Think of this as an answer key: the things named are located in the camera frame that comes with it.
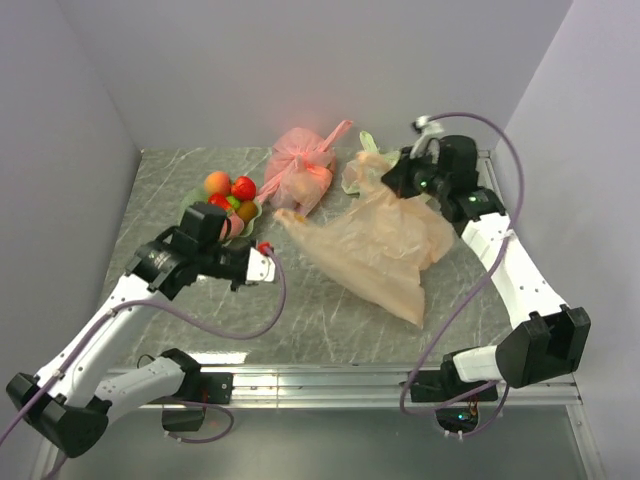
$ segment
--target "pink bag handle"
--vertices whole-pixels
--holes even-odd
[[[351,125],[353,125],[353,122],[351,120],[343,120],[342,122],[340,122],[340,125],[338,125],[335,130],[329,134],[327,139],[320,144],[318,151],[326,152],[327,150],[329,150],[331,144],[338,140],[345,133],[347,133],[351,128]]]

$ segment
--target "cable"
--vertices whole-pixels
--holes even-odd
[[[207,333],[212,335],[216,335],[218,337],[229,338],[233,340],[248,340],[252,338],[259,337],[267,333],[269,330],[273,328],[273,326],[278,322],[278,319],[282,315],[284,310],[284,305],[287,299],[287,285],[284,276],[284,269],[282,267],[282,262],[277,257],[277,255],[270,248],[265,249],[265,253],[267,256],[273,260],[273,263],[276,266],[276,271],[278,273],[278,278],[280,281],[280,295],[278,298],[278,306],[276,307],[276,312],[273,317],[267,322],[267,324],[261,329],[251,332],[251,333],[231,333],[225,332],[217,327],[206,325],[195,318],[192,318],[190,315],[180,311],[178,308],[165,303],[154,302],[151,300],[130,300],[128,302],[121,303],[120,305],[113,307],[109,312],[100,317],[92,326],[89,328],[87,333],[80,339],[76,347],[67,355],[67,358],[62,362],[59,369],[54,373],[54,375],[45,382],[45,384],[36,392],[36,394],[29,399],[29,401],[20,409],[20,411],[16,414],[14,419],[9,423],[9,426],[5,429],[4,432],[0,435],[0,446],[5,442],[9,434],[13,431],[14,428],[20,423],[20,421],[27,415],[27,413],[31,410],[31,408],[51,389],[51,387],[65,374],[65,372],[69,369],[71,364],[75,361],[75,359],[80,355],[84,347],[91,341],[93,336],[102,328],[102,326],[109,320],[111,320],[118,312],[125,310],[130,307],[136,306],[146,306],[155,308],[158,310],[164,310],[181,320],[189,323],[190,325],[197,327],[201,330],[204,330]]]
[[[210,403],[203,403],[203,402],[187,402],[187,401],[183,401],[183,400],[178,400],[176,401],[176,403],[180,404],[180,405],[184,405],[186,407],[202,407],[205,409],[213,409],[213,410],[217,410],[219,412],[224,413],[227,417],[229,417],[229,425],[227,425],[227,427],[220,433],[218,433],[217,435],[214,435],[213,437],[209,437],[209,438],[184,438],[181,437],[173,432],[167,432],[167,435],[171,438],[175,438],[176,440],[178,440],[179,442],[182,443],[189,443],[189,444],[194,444],[194,445],[201,445],[203,443],[211,443],[211,442],[215,442],[216,440],[220,440],[222,437],[224,437],[225,435],[227,435],[231,429],[233,428],[233,424],[235,423],[236,419],[233,416],[233,413],[231,413],[231,411],[227,408],[221,407],[220,405],[213,405]]]
[[[513,145],[513,143],[511,142],[511,140],[507,136],[507,134],[498,125],[493,123],[488,118],[485,118],[485,117],[483,117],[481,115],[476,115],[475,113],[468,113],[468,112],[441,113],[439,115],[434,115],[432,117],[429,117],[429,121],[442,120],[442,119],[445,119],[445,118],[452,118],[452,117],[471,118],[471,119],[478,120],[478,121],[488,125],[489,127],[491,127],[491,129],[493,129],[500,136],[500,138],[507,145],[507,148],[509,149],[509,152],[511,153],[511,156],[513,157],[513,161],[515,163],[517,174],[518,174],[518,197],[517,197],[515,209],[513,211],[513,216],[511,217],[511,220],[509,221],[509,226],[507,227],[508,230],[513,229],[513,227],[516,225],[516,222],[518,221],[518,218],[520,217],[520,212],[522,211],[522,205],[524,203],[524,169],[522,167],[522,161],[520,160],[520,156],[518,155],[518,152],[516,151],[515,146]],[[491,280],[491,277],[496,272],[496,270],[500,266],[500,263],[504,259],[505,253],[507,252],[507,245],[509,243],[509,239],[510,239],[510,237],[505,236],[504,240],[502,241],[502,245],[500,246],[500,250],[498,251],[498,256],[496,257],[495,261],[493,262],[493,265],[491,265],[491,268],[489,268],[489,270],[487,270],[487,273],[485,273],[482,276],[482,278],[478,281],[478,283],[465,296],[465,298],[462,300],[462,302],[460,302],[460,305],[458,305],[458,307],[453,311],[453,313],[447,319],[447,321],[444,323],[444,325],[435,334],[435,336],[433,337],[433,340],[431,341],[431,343],[429,343],[429,345],[427,345],[427,347],[424,349],[424,351],[422,352],[422,354],[418,358],[416,366],[413,368],[413,370],[411,370],[411,372],[409,373],[409,377],[408,377],[407,381],[402,386],[402,392],[400,394],[400,411],[402,413],[404,413],[406,415],[430,414],[435,410],[439,410],[441,408],[449,406],[452,403],[456,403],[456,402],[452,402],[451,400],[449,400],[448,402],[444,402],[444,403],[442,403],[441,405],[438,405],[435,408],[426,409],[426,410],[424,410],[424,409],[423,410],[409,410],[405,406],[407,393],[409,392],[409,389],[411,388],[411,385],[413,384],[413,382],[415,381],[416,377],[418,376],[418,372],[420,371],[420,369],[422,368],[422,366],[426,362],[427,358],[429,357],[429,355],[433,351],[433,349],[436,346],[436,344],[438,343],[438,341],[440,341],[440,339],[442,338],[442,335],[444,335],[444,333],[451,326],[453,321],[458,317],[460,312],[462,312],[462,310],[464,310],[464,308],[471,302],[471,300],[473,300],[473,298],[489,283],[489,281]],[[483,390],[494,386],[496,383],[497,382],[487,382],[484,385],[485,388],[483,388]],[[459,400],[463,400],[463,399],[473,395],[474,393],[478,393],[478,389],[471,390],[470,392],[467,392],[466,394],[464,394],[464,396],[459,396],[461,398],[459,398],[459,397],[456,397],[456,398],[459,398]],[[484,430],[485,428],[487,428],[498,417],[498,415],[500,414],[500,411],[502,410],[502,407],[504,407],[504,403],[507,400],[508,393],[509,393],[509,386],[507,385],[507,387],[505,388],[505,391],[504,391],[503,398],[500,401],[500,403],[498,404],[494,414],[489,418],[489,420],[486,423],[484,423],[482,425],[481,428],[478,428],[478,429],[474,430],[474,432]]]

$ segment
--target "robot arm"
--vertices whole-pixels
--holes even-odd
[[[227,222],[226,213],[214,205],[199,203],[188,208],[179,226],[137,250],[104,305],[59,355],[35,376],[18,374],[8,384],[7,393],[19,409],[36,394],[41,395],[25,419],[67,456],[82,455],[98,441],[109,422],[141,405],[162,397],[199,397],[200,365],[177,349],[162,353],[143,368],[103,378],[156,312],[144,305],[116,311],[120,304],[132,300],[168,304],[198,275],[231,280],[232,290],[276,280],[273,260],[254,244],[230,248],[219,241]],[[63,362],[94,330],[60,376]],[[59,380],[42,392],[52,377]]]
[[[382,181],[398,197],[421,193],[435,197],[442,215],[489,270],[508,238],[503,261],[492,276],[513,331],[497,346],[452,352],[429,388],[441,401],[487,380],[524,387],[574,372],[591,325],[583,308],[569,308],[548,285],[513,231],[510,218],[491,189],[478,185],[478,152],[468,137],[438,138],[424,118],[414,122],[421,134],[401,150],[398,163]]]

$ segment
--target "marble table surface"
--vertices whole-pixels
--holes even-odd
[[[309,216],[321,225],[344,212],[352,201],[340,188],[340,175],[355,150],[338,148],[336,153],[333,185]],[[177,222],[178,205],[188,190],[215,170],[225,170],[231,177],[249,175],[261,184],[269,156],[268,148],[144,151],[105,279],[103,299],[137,247]],[[123,352],[120,366],[133,366],[142,354],[155,356],[172,347],[205,363],[410,363],[484,272],[466,245],[456,241],[439,263],[422,273],[427,313],[420,330],[327,278],[296,250],[272,213],[265,209],[256,221],[254,236],[276,246],[285,268],[288,302],[273,330],[255,340],[226,340],[204,334],[163,312]],[[233,293],[229,282],[202,279],[184,289],[174,303],[199,320],[229,331],[253,331],[275,309],[278,288],[260,285]],[[509,331],[507,311],[490,285],[445,333],[431,360],[439,361],[442,355],[461,348],[496,344]]]

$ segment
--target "red fruit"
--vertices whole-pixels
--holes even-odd
[[[226,199],[224,195],[221,193],[214,193],[209,197],[209,203],[212,205],[217,205],[222,208],[225,212],[233,212],[233,206],[229,203],[229,200]]]
[[[238,177],[236,181],[231,185],[231,195],[236,197],[241,202],[247,200],[253,200],[256,198],[256,184],[253,183],[249,177]]]

